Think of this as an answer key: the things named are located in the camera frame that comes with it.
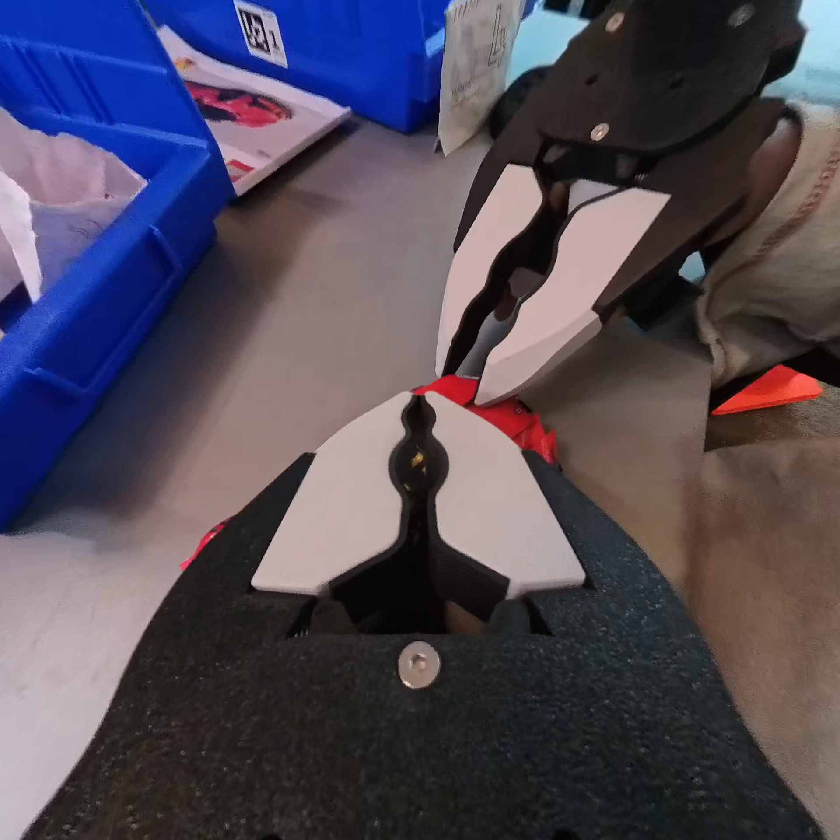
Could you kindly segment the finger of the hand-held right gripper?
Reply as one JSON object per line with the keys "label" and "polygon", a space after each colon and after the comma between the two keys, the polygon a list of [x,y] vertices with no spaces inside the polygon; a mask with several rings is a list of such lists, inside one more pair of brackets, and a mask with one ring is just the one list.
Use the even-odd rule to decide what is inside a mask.
{"label": "finger of the hand-held right gripper", "polygon": [[563,226],[544,276],[525,268],[511,273],[500,298],[511,325],[486,357],[477,405],[518,396],[601,331],[597,299],[670,197],[632,187],[583,203]]}
{"label": "finger of the hand-held right gripper", "polygon": [[543,204],[534,170],[508,164],[455,250],[438,325],[435,371],[445,366],[469,305],[485,290],[501,251],[522,234]]}

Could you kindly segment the red toy brick car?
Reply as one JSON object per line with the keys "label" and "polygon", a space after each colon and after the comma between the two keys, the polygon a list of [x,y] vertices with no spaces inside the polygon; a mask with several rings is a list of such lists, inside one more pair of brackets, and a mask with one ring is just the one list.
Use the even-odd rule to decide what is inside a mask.
{"label": "red toy brick car", "polygon": [[[556,439],[553,433],[548,433],[542,426],[538,415],[531,413],[523,407],[520,402],[514,399],[507,399],[497,406],[488,408],[476,407],[471,404],[471,399],[477,391],[477,383],[466,378],[449,375],[443,377],[430,385],[423,386],[412,392],[423,396],[429,392],[435,392],[465,407],[475,415],[485,419],[493,426],[500,429],[524,452],[531,452],[537,455],[538,460],[546,464],[552,464],[556,450]],[[430,405],[422,403],[420,407]]]}

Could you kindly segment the black shoe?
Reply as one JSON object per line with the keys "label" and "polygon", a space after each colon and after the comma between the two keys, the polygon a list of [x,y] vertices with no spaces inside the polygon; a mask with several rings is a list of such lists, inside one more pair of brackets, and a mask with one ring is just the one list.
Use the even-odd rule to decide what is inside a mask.
{"label": "black shoe", "polygon": [[493,141],[509,125],[531,91],[543,82],[550,69],[551,66],[544,65],[523,72],[500,95],[487,118],[487,129]]}

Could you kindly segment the orange grey striped pole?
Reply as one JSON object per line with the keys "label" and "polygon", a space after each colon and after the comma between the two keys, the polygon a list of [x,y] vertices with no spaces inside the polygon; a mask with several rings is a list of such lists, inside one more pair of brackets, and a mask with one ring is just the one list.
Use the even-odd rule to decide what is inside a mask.
{"label": "orange grey striped pole", "polygon": [[714,395],[710,415],[750,413],[766,408],[810,402],[823,394],[820,383],[806,374],[777,365],[748,385],[735,385],[729,396]]}

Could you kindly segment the white instruction booklet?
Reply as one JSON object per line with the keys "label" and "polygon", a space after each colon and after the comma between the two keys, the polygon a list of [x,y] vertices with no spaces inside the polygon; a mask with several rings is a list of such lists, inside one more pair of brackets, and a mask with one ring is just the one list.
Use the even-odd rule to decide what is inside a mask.
{"label": "white instruction booklet", "polygon": [[331,100],[206,56],[166,26],[157,35],[217,143],[236,196],[351,117]]}

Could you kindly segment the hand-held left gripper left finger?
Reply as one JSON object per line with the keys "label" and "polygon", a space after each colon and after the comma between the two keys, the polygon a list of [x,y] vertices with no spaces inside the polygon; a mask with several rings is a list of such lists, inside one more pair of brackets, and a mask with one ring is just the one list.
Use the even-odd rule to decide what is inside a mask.
{"label": "hand-held left gripper left finger", "polygon": [[255,590],[325,595],[335,581],[408,548],[409,502],[392,458],[410,439],[422,400],[400,392],[317,449],[253,575]]}

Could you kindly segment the person's beige pants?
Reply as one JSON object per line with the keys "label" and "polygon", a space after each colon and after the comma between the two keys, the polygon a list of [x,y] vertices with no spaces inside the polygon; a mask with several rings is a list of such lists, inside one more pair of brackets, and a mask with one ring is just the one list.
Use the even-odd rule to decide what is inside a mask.
{"label": "person's beige pants", "polygon": [[839,835],[838,390],[710,420],[692,602],[742,718]]}

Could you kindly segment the white printed paper bag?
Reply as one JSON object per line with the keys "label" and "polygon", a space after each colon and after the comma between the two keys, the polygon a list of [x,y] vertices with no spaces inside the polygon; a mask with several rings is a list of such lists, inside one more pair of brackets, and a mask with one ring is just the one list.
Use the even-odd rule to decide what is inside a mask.
{"label": "white printed paper bag", "polygon": [[444,22],[436,150],[449,156],[487,122],[505,89],[526,1],[456,1]]}

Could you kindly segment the blue plastic bin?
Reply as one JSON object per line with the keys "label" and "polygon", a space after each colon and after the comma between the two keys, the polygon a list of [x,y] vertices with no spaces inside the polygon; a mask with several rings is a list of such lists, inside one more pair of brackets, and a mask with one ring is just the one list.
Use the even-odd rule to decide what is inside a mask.
{"label": "blue plastic bin", "polygon": [[410,133],[438,110],[446,1],[149,1],[198,51]]}
{"label": "blue plastic bin", "polygon": [[2,2],[1,34],[2,107],[146,181],[2,338],[5,529],[204,257],[234,192],[138,2]]}

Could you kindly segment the grey desk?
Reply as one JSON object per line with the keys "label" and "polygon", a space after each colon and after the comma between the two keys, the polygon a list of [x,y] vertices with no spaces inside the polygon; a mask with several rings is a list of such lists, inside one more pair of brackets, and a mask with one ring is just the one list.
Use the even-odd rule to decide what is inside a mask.
{"label": "grey desk", "polygon": [[213,526],[300,454],[431,382],[487,151],[354,120],[229,205],[217,243],[2,534],[2,838],[73,769]]}

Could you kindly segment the crumpled clear plastic bag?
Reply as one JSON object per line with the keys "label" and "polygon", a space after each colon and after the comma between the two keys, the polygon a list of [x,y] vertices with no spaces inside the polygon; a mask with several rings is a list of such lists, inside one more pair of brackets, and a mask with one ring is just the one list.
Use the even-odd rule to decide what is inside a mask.
{"label": "crumpled clear plastic bag", "polygon": [[[22,186],[31,201],[41,296],[146,186],[144,178],[114,154],[68,133],[31,129],[4,109],[2,172]],[[1,229],[1,300],[19,287],[27,293]]]}

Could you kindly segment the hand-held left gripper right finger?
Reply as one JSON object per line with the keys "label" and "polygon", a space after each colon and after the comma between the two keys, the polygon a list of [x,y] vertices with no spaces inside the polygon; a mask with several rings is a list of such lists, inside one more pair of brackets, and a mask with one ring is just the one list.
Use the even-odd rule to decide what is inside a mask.
{"label": "hand-held left gripper right finger", "polygon": [[585,572],[520,447],[447,397],[425,398],[448,460],[435,496],[441,540],[506,580],[506,599],[582,587]]}

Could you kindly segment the person's right hand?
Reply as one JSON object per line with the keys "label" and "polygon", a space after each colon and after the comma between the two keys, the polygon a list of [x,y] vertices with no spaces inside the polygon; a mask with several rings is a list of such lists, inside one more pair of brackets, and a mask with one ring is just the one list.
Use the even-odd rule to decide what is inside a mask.
{"label": "person's right hand", "polygon": [[710,237],[701,249],[703,254],[730,242],[759,218],[790,173],[801,143],[802,122],[797,113],[788,108],[772,134],[752,156],[748,167],[749,189],[740,213]]}

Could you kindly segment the white plastic bag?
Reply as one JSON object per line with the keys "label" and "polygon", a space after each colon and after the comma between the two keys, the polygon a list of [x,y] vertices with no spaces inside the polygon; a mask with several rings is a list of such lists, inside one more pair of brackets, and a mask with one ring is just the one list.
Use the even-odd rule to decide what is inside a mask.
{"label": "white plastic bag", "polygon": [[43,282],[32,203],[26,190],[1,173],[1,229],[28,297],[36,303]]}

